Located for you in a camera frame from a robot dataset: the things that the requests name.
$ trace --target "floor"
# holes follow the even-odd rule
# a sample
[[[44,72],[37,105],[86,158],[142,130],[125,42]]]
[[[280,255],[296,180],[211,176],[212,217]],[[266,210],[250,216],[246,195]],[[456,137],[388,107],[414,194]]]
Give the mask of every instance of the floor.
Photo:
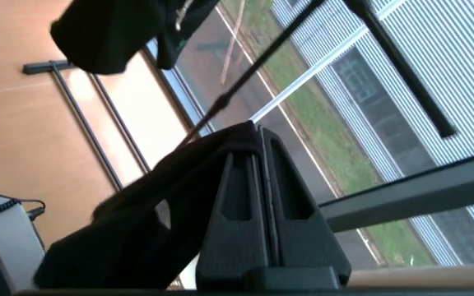
[[[64,59],[49,37],[49,24],[68,3],[0,0],[0,194],[47,203],[35,222],[46,246],[87,224],[94,207],[114,193],[53,77],[21,74],[25,63]],[[87,75],[70,70],[63,76],[121,181],[141,176]],[[101,79],[154,166],[185,136],[166,93],[139,55],[124,74]]]

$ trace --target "black metal pole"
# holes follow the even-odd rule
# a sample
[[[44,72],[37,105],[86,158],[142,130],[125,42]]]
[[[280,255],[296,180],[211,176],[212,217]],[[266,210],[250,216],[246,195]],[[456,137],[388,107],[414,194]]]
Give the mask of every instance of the black metal pole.
[[[128,127],[126,127],[125,122],[122,119],[122,116],[120,116],[120,112],[116,109],[116,106],[113,103],[113,100],[109,96],[109,93],[105,89],[104,84],[100,80],[100,78],[96,74],[91,74],[91,79],[94,80],[96,85],[98,86],[98,89],[102,95],[102,98],[104,98],[105,103],[108,105],[109,110],[113,113],[114,121],[119,125],[119,129],[122,133],[123,139],[129,144],[131,148],[131,152],[137,157],[138,164],[141,166],[142,170],[145,170],[145,173],[151,172],[151,168],[149,167],[149,164],[146,162],[146,158],[144,158],[142,152],[140,151],[140,148],[138,148],[137,143],[135,140],[132,138],[131,132],[129,131]]]
[[[111,178],[111,181],[113,182],[115,186],[115,189],[119,191],[120,189],[123,188],[123,185],[120,182],[118,175],[114,171],[113,165],[111,165],[111,163],[109,162],[109,159],[107,158],[107,155],[102,149],[102,146],[98,142],[98,139],[96,139],[95,133],[92,131],[91,126],[87,122],[87,119],[85,115],[83,114],[83,112],[81,111],[80,106],[74,99],[74,96],[72,96],[71,90],[69,89],[69,87],[67,86],[67,83],[65,82],[62,75],[60,74],[56,62],[51,62],[51,69],[54,72],[54,75],[56,76],[56,78],[58,79],[60,85],[62,86],[63,91],[65,91],[65,94],[67,95],[69,103],[71,104],[74,111],[76,112],[78,119],[80,119],[81,125],[86,130],[87,136],[89,136],[89,139],[91,140],[92,145],[95,147],[96,152],[99,154],[100,159],[102,161],[102,165],[104,165],[105,170],[107,171],[107,173],[109,173],[109,177]]]

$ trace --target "gray metal beam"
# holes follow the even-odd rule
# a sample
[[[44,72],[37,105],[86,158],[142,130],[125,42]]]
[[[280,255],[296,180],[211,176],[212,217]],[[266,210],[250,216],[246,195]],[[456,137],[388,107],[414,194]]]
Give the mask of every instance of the gray metal beam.
[[[474,157],[320,205],[341,232],[474,205]]]

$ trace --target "black fabric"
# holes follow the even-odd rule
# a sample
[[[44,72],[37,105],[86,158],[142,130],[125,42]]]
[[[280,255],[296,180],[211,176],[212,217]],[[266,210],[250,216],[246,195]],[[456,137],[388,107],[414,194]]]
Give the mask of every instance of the black fabric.
[[[177,31],[177,11],[185,0],[73,0],[50,34],[67,60],[95,74],[124,72],[134,54],[156,37],[157,66],[171,69],[218,2],[194,0]]]
[[[90,225],[54,243],[35,275],[41,289],[165,289],[198,254],[227,153],[260,155],[252,122],[194,141],[98,205]],[[167,200],[171,228],[155,206]]]

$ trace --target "grass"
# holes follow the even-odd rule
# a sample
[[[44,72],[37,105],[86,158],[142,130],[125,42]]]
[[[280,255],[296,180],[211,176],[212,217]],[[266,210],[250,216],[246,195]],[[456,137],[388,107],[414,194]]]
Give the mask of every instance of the grass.
[[[256,17],[254,13],[260,10],[260,1],[265,0],[246,2],[241,27],[241,32],[244,32],[244,37],[256,56],[281,31],[277,22],[267,11],[259,12],[256,23],[251,25],[251,28],[247,27],[250,20]],[[233,19],[236,19],[239,0],[222,0],[220,5]],[[258,41],[258,38],[252,38],[252,35],[259,35],[261,38]],[[308,65],[301,61],[298,55],[292,46],[283,45],[264,66],[277,89],[284,89],[308,69]],[[328,169],[333,173],[344,195],[359,192],[383,182],[316,81],[311,80],[305,83],[285,102],[309,134],[316,150],[327,163]],[[375,225],[367,230],[390,265],[408,266],[412,257],[414,266],[434,264],[425,246],[405,220]]]

